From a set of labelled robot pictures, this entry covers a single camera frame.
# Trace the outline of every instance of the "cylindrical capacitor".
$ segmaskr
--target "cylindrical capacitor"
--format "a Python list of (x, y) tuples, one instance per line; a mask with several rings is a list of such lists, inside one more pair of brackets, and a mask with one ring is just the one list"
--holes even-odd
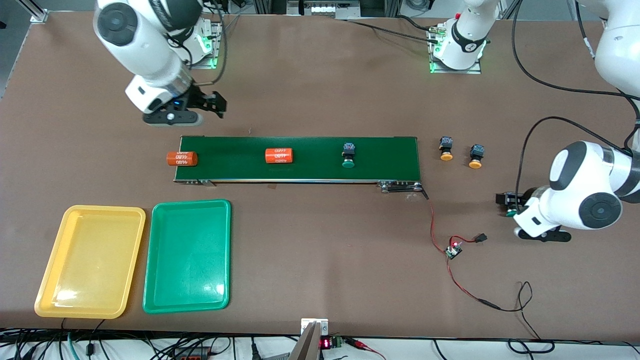
[(194, 167), (198, 164), (198, 154), (195, 151), (170, 151), (166, 163), (173, 167)]
[(290, 147), (266, 149), (264, 151), (264, 159), (267, 161), (267, 164), (292, 163), (293, 149)]

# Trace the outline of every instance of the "cable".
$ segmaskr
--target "cable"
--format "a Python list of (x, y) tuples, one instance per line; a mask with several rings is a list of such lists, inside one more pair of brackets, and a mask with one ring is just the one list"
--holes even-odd
[(593, 53), (593, 48), (591, 47), (591, 43), (589, 43), (589, 38), (587, 37), (587, 33), (584, 31), (584, 25), (582, 23), (582, 16), (580, 15), (580, 4), (577, 1), (575, 3), (575, 16), (578, 18), (578, 26), (580, 27), (580, 34), (582, 35), (582, 40), (584, 41), (584, 45), (587, 46), (589, 50), (589, 55), (591, 58), (595, 60), (596, 54)]
[(383, 354), (381, 354), (381, 353), (379, 353), (379, 352), (377, 352), (377, 351), (373, 350), (372, 348), (367, 347), (367, 349), (365, 349), (365, 351), (372, 352), (372, 353), (374, 353), (374, 354), (378, 354), (378, 355), (380, 355), (380, 357), (382, 357), (384, 360), (387, 360), (387, 358), (386, 358)]
[(630, 343), (627, 343), (626, 341), (622, 341), (622, 342), (629, 345), (632, 349), (634, 349), (638, 353), (638, 355), (640, 355), (640, 351), (638, 351), (638, 349), (636, 349), (635, 346), (631, 345)]
[(397, 18), (398, 19), (407, 20), (414, 28), (417, 28), (417, 29), (420, 29), (420, 30), (423, 30), (423, 31), (429, 31), (429, 28), (433, 28), (433, 26), (420, 26), (415, 21), (413, 21), (412, 18), (410, 18), (408, 16), (398, 15)]
[(364, 351), (372, 352), (372, 353), (374, 353), (374, 354), (379, 355), (379, 356), (380, 356), (380, 357), (382, 357), (384, 360), (387, 360), (387, 358), (386, 358), (383, 354), (381, 354), (381, 353), (379, 353), (379, 352), (377, 352), (377, 351), (373, 350), (371, 347), (369, 347), (367, 344), (363, 343), (363, 342), (362, 342), (362, 341), (360, 341), (360, 340), (356, 340), (356, 339), (354, 339), (354, 338), (350, 338), (349, 336), (341, 336), (341, 338), (344, 340), (344, 342), (345, 342), (347, 345), (351, 345), (352, 347), (355, 347), (355, 348), (357, 348), (358, 350), (364, 350)]
[(100, 327), (100, 325), (102, 325), (102, 323), (104, 323), (105, 320), (106, 319), (102, 319), (98, 323), (98, 325), (96, 325), (95, 328), (93, 328), (93, 331), (91, 332), (91, 334), (89, 334), (89, 344), (87, 344), (86, 346), (86, 354), (89, 360), (91, 360), (91, 355), (93, 355), (93, 344), (91, 344), (91, 338), (93, 337), (93, 334), (95, 333), (95, 331)]
[[(220, 5), (218, 4), (218, 2), (216, 2), (216, 0), (211, 0), (212, 4), (216, 5), (216, 11), (218, 12), (218, 17), (220, 18), (220, 26), (222, 27), (222, 41), (224, 42), (224, 55), (222, 56), (222, 66), (220, 67), (220, 71), (218, 72), (218, 76), (216, 76), (215, 79), (213, 79), (212, 81), (206, 81), (204, 83), (195, 83), (195, 86), (209, 86), (209, 85), (215, 85), (217, 82), (220, 81), (220, 79), (222, 78), (222, 75), (224, 75), (225, 73), (225, 69), (227, 68), (227, 57), (228, 57), (228, 42), (227, 42), (227, 30), (225, 29), (225, 19), (222, 16), (222, 11), (220, 10)], [(213, 14), (213, 9), (208, 6), (205, 5), (205, 7), (207, 9), (209, 9), (211, 11), (211, 13)]]
[(424, 189), (422, 189), (420, 191), (420, 193), (422, 193), (422, 195), (424, 196), (425, 199), (427, 199), (427, 201), (429, 202), (429, 208), (431, 209), (431, 230), (430, 230), (430, 235), (431, 235), (431, 242), (433, 243), (433, 246), (436, 247), (436, 249), (438, 249), (438, 251), (442, 254), (442, 255), (446, 255), (444, 250), (442, 250), (439, 246), (438, 246), (438, 242), (436, 241), (436, 234), (435, 234), (435, 226), (436, 226), (436, 220), (435, 220), (435, 212), (433, 211), (433, 203), (431, 203), (431, 199), (429, 199), (429, 195), (427, 195), (427, 192), (424, 191)]
[(76, 352), (76, 348), (74, 348), (74, 344), (71, 341), (71, 332), (69, 331), (67, 333), (67, 343), (69, 344), (69, 349), (71, 349), (71, 355), (73, 355), (75, 360), (80, 360), (80, 358), (78, 357), (78, 354)]
[(109, 354), (107, 354), (107, 350), (104, 349), (104, 345), (102, 344), (102, 339), (98, 337), (98, 342), (100, 343), (100, 348), (102, 349), (102, 354), (107, 360), (111, 360), (109, 358)]
[(65, 360), (62, 356), (62, 332), (60, 332), (60, 335), (58, 336), (58, 352), (60, 353), (60, 360)]
[(538, 120), (535, 124), (533, 124), (533, 126), (529, 129), (529, 132), (527, 133), (527, 136), (524, 138), (524, 143), (522, 144), (522, 150), (520, 151), (520, 163), (518, 164), (518, 175), (516, 176), (516, 190), (515, 190), (515, 203), (516, 203), (516, 207), (518, 209), (518, 211), (520, 211), (520, 205), (518, 203), (518, 191), (520, 189), (520, 178), (522, 176), (522, 162), (524, 160), (524, 152), (527, 148), (527, 144), (529, 143), (529, 137), (531, 137), (531, 133), (533, 133), (533, 131), (536, 129), (536, 127), (538, 125), (540, 125), (541, 123), (543, 123), (544, 121), (550, 120), (550, 119), (555, 119), (555, 120), (560, 120), (560, 121), (564, 121), (567, 124), (573, 125), (575, 127), (577, 127), (578, 129), (584, 131), (585, 133), (593, 136), (594, 138), (600, 140), (601, 142), (607, 144), (608, 146), (612, 147), (613, 149), (622, 152), (623, 154), (629, 154), (629, 152), (627, 150), (623, 150), (620, 149), (616, 144), (608, 141), (607, 139), (605, 139), (604, 137), (596, 134), (594, 131), (589, 130), (588, 128), (578, 124), (575, 121), (569, 120), (567, 118), (564, 117), (558, 117), (558, 116), (549, 116), (549, 117), (545, 117), (543, 119)]
[[(578, 18), (578, 27), (580, 28), (580, 34), (582, 35), (582, 39), (584, 41), (584, 44), (586, 45), (587, 49), (589, 50), (589, 55), (591, 55), (591, 58), (596, 60), (596, 55), (593, 52), (593, 48), (591, 47), (591, 43), (589, 43), (589, 38), (587, 37), (587, 33), (584, 31), (584, 25), (582, 23), (582, 15), (580, 14), (580, 4), (577, 1), (574, 1), (575, 3), (575, 14), (576, 17)], [(622, 92), (622, 90), (616, 88), (618, 90), (619, 93), (621, 94), (625, 94), (624, 92)], [(631, 138), (633, 137), (633, 135), (636, 133), (636, 131), (638, 130), (638, 122), (640, 120), (640, 110), (638, 109), (638, 106), (636, 105), (636, 103), (626, 97), (626, 100), (629, 102), (629, 104), (631, 105), (631, 107), (634, 110), (634, 113), (636, 114), (636, 125), (634, 126), (634, 129), (631, 131), (631, 133), (627, 136), (627, 138), (625, 139), (625, 149), (626, 150), (630, 150), (631, 148), (629, 147), (629, 140), (631, 140)]]
[(189, 49), (187, 49), (187, 47), (184, 46), (184, 44), (182, 42), (179, 42), (178, 40), (172, 38), (171, 36), (167, 35), (167, 37), (169, 38), (169, 40), (175, 42), (175, 46), (173, 46), (171, 44), (169, 44), (169, 46), (174, 47), (174, 48), (178, 48), (178, 47), (183, 48), (187, 52), (187, 54), (189, 54), (189, 65), (188, 66), (189, 66), (189, 70), (191, 70), (191, 67), (193, 66), (193, 56), (191, 55), (191, 51), (189, 51)]
[(222, 351), (219, 351), (219, 352), (213, 352), (213, 351), (211, 351), (210, 355), (216, 356), (216, 355), (220, 355), (220, 354), (222, 354), (223, 352), (227, 351), (227, 350), (231, 347), (231, 338), (227, 338), (227, 339), (229, 340), (229, 343), (227, 344), (227, 347), (225, 347), (224, 349), (222, 349)]
[(433, 339), (433, 344), (436, 345), (436, 350), (438, 351), (438, 355), (440, 355), (442, 360), (447, 360), (447, 358), (442, 354), (442, 351), (440, 350), (440, 347), (438, 346), (438, 341), (436, 339)]
[(610, 91), (598, 91), (598, 90), (583, 90), (583, 89), (575, 89), (575, 88), (567, 88), (565, 86), (559, 86), (559, 85), (554, 85), (551, 83), (547, 83), (546, 81), (540, 80), (538, 78), (536, 78), (535, 76), (531, 75), (531, 73), (529, 71), (527, 71), (527, 69), (525, 69), (525, 67), (522, 65), (522, 62), (520, 62), (520, 59), (518, 57), (518, 52), (516, 50), (516, 24), (518, 22), (518, 12), (520, 11), (520, 6), (522, 5), (522, 1), (523, 0), (516, 0), (518, 1), (518, 4), (516, 5), (515, 11), (513, 13), (513, 24), (511, 25), (511, 50), (513, 52), (513, 58), (516, 60), (516, 63), (518, 64), (518, 67), (520, 67), (520, 70), (522, 70), (522, 72), (529, 77), (530, 79), (532, 79), (533, 81), (545, 85), (545, 86), (549, 86), (550, 88), (554, 88), (557, 90), (564, 90), (564, 91), (569, 91), (569, 92), (579, 92), (582, 94), (597, 94), (597, 95), (610, 95), (610, 96), (617, 96), (617, 97), (624, 97), (627, 99), (633, 99), (633, 100), (638, 100), (640, 101), (640, 97), (638, 96), (633, 96), (633, 95), (628, 95), (628, 94), (624, 94), (624, 93), (617, 93), (617, 92), (610, 92)]
[(365, 24), (365, 23), (363, 23), (363, 22), (348, 21), (348, 20), (347, 20), (347, 22), (348, 22), (348, 23), (350, 23), (350, 24), (358, 24), (358, 25), (361, 25), (361, 26), (366, 26), (367, 28), (372, 28), (372, 29), (375, 29), (375, 30), (384, 31), (384, 32), (386, 32), (386, 33), (390, 33), (390, 34), (393, 34), (393, 35), (398, 35), (399, 37), (412, 38), (412, 39), (416, 39), (416, 40), (420, 40), (420, 41), (424, 41), (424, 42), (430, 42), (430, 43), (432, 43), (432, 44), (437, 44), (437, 43), (438, 43), (438, 41), (437, 41), (437, 40), (434, 40), (434, 39), (427, 39), (427, 38), (415, 37), (415, 36), (413, 36), (413, 35), (404, 34), (404, 33), (399, 33), (399, 32), (397, 32), (397, 31), (393, 31), (393, 30), (389, 30), (389, 29), (385, 29), (385, 28), (379, 28), (379, 27), (377, 27), (377, 26), (369, 25), (369, 24)]
[[(513, 347), (513, 345), (511, 344), (514, 341), (519, 343), (520, 345), (522, 345), (522, 347), (524, 348), (524, 351), (523, 350), (516, 350)], [(556, 343), (554, 341), (548, 340), (548, 341), (544, 341), (544, 343), (551, 344), (551, 347), (548, 348), (548, 349), (545, 349), (545, 350), (531, 350), (531, 349), (529, 349), (527, 344), (525, 344), (524, 341), (522, 341), (522, 340), (519, 340), (519, 339), (508, 339), (507, 340), (507, 346), (509, 347), (509, 349), (511, 351), (513, 351), (516, 354), (520, 354), (520, 355), (529, 355), (529, 359), (530, 360), (535, 360), (533, 358), (533, 354), (548, 354), (551, 351), (556, 349)]]

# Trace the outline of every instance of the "brown work surface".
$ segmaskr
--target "brown work surface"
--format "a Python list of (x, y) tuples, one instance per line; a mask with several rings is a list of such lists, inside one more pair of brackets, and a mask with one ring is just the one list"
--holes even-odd
[[(516, 238), (494, 194), (513, 190), (530, 126), (560, 115), (621, 142), (633, 123), (624, 99), (571, 94), (526, 78), (513, 60), (510, 22), (498, 22), (483, 74), (430, 74), (424, 43), (324, 17), (246, 16), (229, 42), (217, 90), (224, 119), (189, 128), (145, 125), (124, 88), (132, 75), (97, 40), (92, 13), (53, 13), (32, 26), (0, 102), (0, 326), (57, 327), (33, 311), (64, 211), (74, 204), (139, 206), (228, 199), (233, 206), (231, 299), (221, 311), (147, 315), (141, 302), (144, 235), (127, 310), (111, 329), (294, 334), (300, 318), (371, 336), (511, 338), (530, 335), (513, 313), (457, 289), (429, 240), (429, 206), (416, 193), (367, 185), (172, 183), (168, 151), (180, 135), (417, 136), (436, 234), (484, 232), (452, 262), (457, 280), (502, 307), (530, 281), (526, 309), (544, 338), (640, 340), (640, 206), (615, 226), (574, 231), (570, 243)], [(403, 20), (375, 24), (423, 35)], [(613, 90), (597, 74), (576, 23), (523, 22), (520, 56), (565, 86)], [(597, 38), (597, 23), (588, 24)], [(214, 71), (198, 71), (199, 81)], [(454, 138), (452, 161), (438, 140)], [(536, 130), (521, 189), (545, 184), (557, 151), (590, 137), (559, 122)], [(486, 147), (483, 167), (469, 147)], [(69, 320), (67, 327), (93, 327)]]

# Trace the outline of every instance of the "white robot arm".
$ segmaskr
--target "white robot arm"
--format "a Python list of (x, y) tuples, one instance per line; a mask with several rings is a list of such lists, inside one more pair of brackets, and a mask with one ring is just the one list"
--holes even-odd
[(194, 25), (203, 21), (201, 12), (199, 0), (97, 3), (95, 32), (107, 50), (135, 75), (125, 93), (145, 113), (143, 119), (147, 124), (193, 126), (201, 123), (202, 117), (186, 108), (213, 111), (219, 117), (226, 110), (226, 101), (218, 93), (207, 96), (193, 86), (187, 65), (169, 45), (173, 36), (182, 36), (184, 46), (191, 46), (190, 60), (200, 60), (206, 55), (203, 47), (188, 41), (202, 38), (199, 32), (205, 26), (194, 30)]
[(524, 210), (514, 216), (520, 226), (515, 232), (536, 238), (560, 225), (603, 229), (618, 221), (622, 201), (640, 202), (640, 154), (575, 142), (556, 156), (549, 186), (532, 189)]
[[(640, 95), (638, 2), (581, 0), (580, 3), (607, 19), (596, 54), (598, 73), (626, 94)], [(636, 152), (639, 146), (636, 133), (631, 156), (589, 142), (565, 147), (551, 166), (550, 186), (535, 189), (525, 209), (514, 216), (520, 226), (516, 235), (544, 237), (547, 231), (560, 225), (585, 230), (613, 225), (622, 214), (622, 201), (640, 202), (640, 154)]]
[(459, 18), (439, 24), (446, 32), (433, 56), (454, 70), (469, 69), (482, 55), (486, 36), (498, 17), (499, 0), (465, 0)]

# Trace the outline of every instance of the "teal cable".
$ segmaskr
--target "teal cable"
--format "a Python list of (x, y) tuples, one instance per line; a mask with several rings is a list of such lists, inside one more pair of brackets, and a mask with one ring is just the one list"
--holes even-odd
[(76, 349), (74, 348), (74, 344), (71, 341), (71, 332), (67, 333), (67, 343), (69, 344), (69, 348), (71, 349), (71, 355), (74, 356), (75, 360), (80, 360), (80, 358), (78, 357), (78, 354), (76, 352)]

